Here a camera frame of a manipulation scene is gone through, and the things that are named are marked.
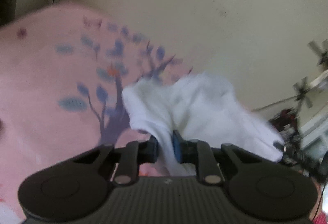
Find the screw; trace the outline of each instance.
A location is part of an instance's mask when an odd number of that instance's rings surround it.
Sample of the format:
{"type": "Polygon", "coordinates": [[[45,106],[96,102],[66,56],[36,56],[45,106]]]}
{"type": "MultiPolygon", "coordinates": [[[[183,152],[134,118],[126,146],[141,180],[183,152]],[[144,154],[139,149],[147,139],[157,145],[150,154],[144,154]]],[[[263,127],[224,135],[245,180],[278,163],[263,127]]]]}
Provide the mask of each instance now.
{"type": "Polygon", "coordinates": [[[131,181],[131,178],[127,175],[117,176],[115,182],[117,184],[128,184],[131,181]]]}
{"type": "Polygon", "coordinates": [[[218,184],[221,182],[221,177],[217,175],[208,175],[204,180],[209,184],[218,184]]]}

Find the pink fabric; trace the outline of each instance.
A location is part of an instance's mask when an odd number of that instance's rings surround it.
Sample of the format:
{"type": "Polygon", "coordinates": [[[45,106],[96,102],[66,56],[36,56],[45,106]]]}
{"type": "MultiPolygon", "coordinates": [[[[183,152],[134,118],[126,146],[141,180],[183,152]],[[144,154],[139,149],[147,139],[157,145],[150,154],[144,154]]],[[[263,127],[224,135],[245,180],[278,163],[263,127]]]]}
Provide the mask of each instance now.
{"type": "MultiPolygon", "coordinates": [[[[0,30],[0,203],[23,218],[17,190],[30,174],[100,140],[114,140],[121,147],[149,138],[110,123],[111,118],[122,125],[128,120],[119,103],[120,83],[124,87],[147,75],[170,84],[189,67],[159,45],[151,51],[147,42],[143,35],[73,4],[46,8],[0,30]],[[111,129],[118,130],[117,141],[111,129]]],[[[140,171],[161,175],[165,169],[148,165],[140,171]]]]}
{"type": "Polygon", "coordinates": [[[321,211],[321,213],[319,214],[319,216],[317,216],[314,221],[314,224],[327,224],[327,220],[326,220],[326,214],[321,211]]]}

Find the ceiling fan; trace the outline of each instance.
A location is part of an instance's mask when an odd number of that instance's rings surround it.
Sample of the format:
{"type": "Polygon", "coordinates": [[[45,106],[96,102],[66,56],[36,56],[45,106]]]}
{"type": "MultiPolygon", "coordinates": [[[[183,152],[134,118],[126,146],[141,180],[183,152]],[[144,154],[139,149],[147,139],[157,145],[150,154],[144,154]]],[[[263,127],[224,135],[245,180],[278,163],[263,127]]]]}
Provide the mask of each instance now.
{"type": "Polygon", "coordinates": [[[310,88],[307,86],[307,77],[303,78],[302,85],[300,85],[299,83],[295,83],[293,85],[293,88],[297,92],[296,101],[298,101],[298,105],[296,107],[296,114],[301,110],[303,101],[305,101],[308,108],[311,108],[313,104],[306,96],[306,93],[310,90],[310,88]]]}
{"type": "Polygon", "coordinates": [[[328,65],[328,40],[322,42],[323,50],[315,41],[309,42],[308,46],[319,57],[318,65],[328,65]]]}

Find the white towel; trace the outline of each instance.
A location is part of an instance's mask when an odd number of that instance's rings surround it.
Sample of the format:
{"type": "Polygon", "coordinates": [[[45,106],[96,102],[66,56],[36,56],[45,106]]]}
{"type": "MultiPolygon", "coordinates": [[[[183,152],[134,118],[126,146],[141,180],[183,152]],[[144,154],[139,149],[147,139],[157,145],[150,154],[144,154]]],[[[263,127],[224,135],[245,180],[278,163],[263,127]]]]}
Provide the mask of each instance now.
{"type": "Polygon", "coordinates": [[[274,141],[283,143],[278,132],[246,111],[236,100],[232,84],[221,76],[188,75],[171,86],[141,79],[124,88],[123,102],[131,128],[157,138],[160,160],[172,176],[196,173],[193,165],[181,165],[174,157],[175,129],[185,140],[203,140],[216,148],[231,143],[274,162],[282,158],[273,147],[274,141]]]}

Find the ceiling fan blade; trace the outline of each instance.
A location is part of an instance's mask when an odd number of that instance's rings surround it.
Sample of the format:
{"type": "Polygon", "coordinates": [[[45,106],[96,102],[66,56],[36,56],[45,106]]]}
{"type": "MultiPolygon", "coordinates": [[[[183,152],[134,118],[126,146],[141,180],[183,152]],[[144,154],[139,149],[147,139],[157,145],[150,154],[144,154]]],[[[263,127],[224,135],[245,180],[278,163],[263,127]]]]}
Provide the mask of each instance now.
{"type": "Polygon", "coordinates": [[[303,100],[299,100],[299,102],[297,104],[297,108],[296,108],[296,114],[298,114],[300,112],[302,103],[303,103],[303,100]]]}
{"type": "Polygon", "coordinates": [[[322,45],[323,45],[323,50],[324,50],[325,52],[327,52],[327,51],[328,51],[328,40],[324,40],[324,41],[322,42],[322,45]]]}
{"type": "Polygon", "coordinates": [[[306,83],[307,83],[307,77],[302,79],[302,88],[305,90],[306,89],[306,83]]]}
{"type": "Polygon", "coordinates": [[[293,85],[293,88],[294,88],[294,90],[297,92],[297,93],[299,93],[300,92],[300,85],[298,84],[298,83],[295,83],[294,85],[293,85]]]}
{"type": "Polygon", "coordinates": [[[313,106],[311,100],[307,96],[305,97],[305,103],[308,108],[311,108],[313,106]]]}
{"type": "Polygon", "coordinates": [[[311,41],[308,43],[308,47],[311,48],[311,50],[318,56],[321,58],[321,55],[322,55],[322,51],[321,49],[319,48],[319,46],[316,44],[315,41],[311,41]]]}

